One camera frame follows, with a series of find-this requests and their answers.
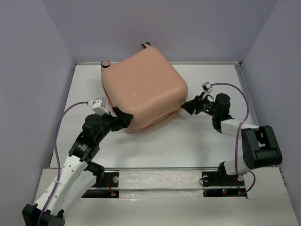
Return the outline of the pink hard-shell suitcase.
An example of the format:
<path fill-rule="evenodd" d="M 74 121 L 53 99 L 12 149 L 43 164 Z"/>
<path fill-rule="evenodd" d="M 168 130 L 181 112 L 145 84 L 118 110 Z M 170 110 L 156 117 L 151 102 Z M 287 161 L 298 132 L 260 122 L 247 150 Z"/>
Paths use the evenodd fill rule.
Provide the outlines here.
<path fill-rule="evenodd" d="M 127 128 L 133 133 L 177 116 L 188 96 L 186 81 L 149 42 L 116 64 L 102 61 L 101 83 L 110 108 L 133 115 Z"/>

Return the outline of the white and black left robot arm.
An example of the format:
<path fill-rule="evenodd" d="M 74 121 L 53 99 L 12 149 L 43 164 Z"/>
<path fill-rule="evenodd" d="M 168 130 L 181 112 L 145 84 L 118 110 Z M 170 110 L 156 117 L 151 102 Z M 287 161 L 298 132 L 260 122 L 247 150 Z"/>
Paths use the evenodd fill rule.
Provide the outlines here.
<path fill-rule="evenodd" d="M 104 167 L 92 159 L 99 144 L 111 131 L 127 128 L 133 115 L 113 108 L 114 116 L 100 107 L 85 118 L 82 132 L 72 145 L 56 178 L 34 204 L 27 204 L 22 215 L 27 226 L 63 226 L 64 215 L 92 186 L 104 181 Z"/>

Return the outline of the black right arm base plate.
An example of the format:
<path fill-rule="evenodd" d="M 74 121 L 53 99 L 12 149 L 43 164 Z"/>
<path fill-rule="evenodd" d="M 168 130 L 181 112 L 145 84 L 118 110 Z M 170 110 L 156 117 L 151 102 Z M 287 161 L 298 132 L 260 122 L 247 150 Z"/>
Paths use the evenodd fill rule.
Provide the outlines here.
<path fill-rule="evenodd" d="M 244 179 L 236 175 L 220 177 L 217 171 L 203 171 L 199 184 L 205 198 L 247 196 Z"/>

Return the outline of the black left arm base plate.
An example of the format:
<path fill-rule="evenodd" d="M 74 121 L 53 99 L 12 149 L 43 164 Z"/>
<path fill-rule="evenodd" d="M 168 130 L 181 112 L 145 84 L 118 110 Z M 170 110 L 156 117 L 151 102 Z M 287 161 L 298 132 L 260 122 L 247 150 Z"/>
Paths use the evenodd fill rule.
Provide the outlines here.
<path fill-rule="evenodd" d="M 119 198 L 119 173 L 105 172 L 104 176 L 97 176 L 96 183 L 82 195 L 82 198 Z"/>

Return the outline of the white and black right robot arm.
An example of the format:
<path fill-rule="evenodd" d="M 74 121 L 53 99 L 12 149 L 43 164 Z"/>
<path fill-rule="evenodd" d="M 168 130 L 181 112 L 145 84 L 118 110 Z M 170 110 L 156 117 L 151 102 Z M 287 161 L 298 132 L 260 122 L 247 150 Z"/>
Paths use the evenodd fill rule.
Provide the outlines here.
<path fill-rule="evenodd" d="M 220 184 L 228 184 L 234 175 L 282 163 L 283 156 L 271 126 L 255 126 L 235 120 L 230 115 L 230 97 L 224 93 L 218 94 L 214 101 L 204 95 L 203 92 L 195 96 L 181 108 L 191 115 L 206 113 L 212 116 L 212 125 L 217 132 L 235 137 L 234 159 L 220 163 L 216 173 Z"/>

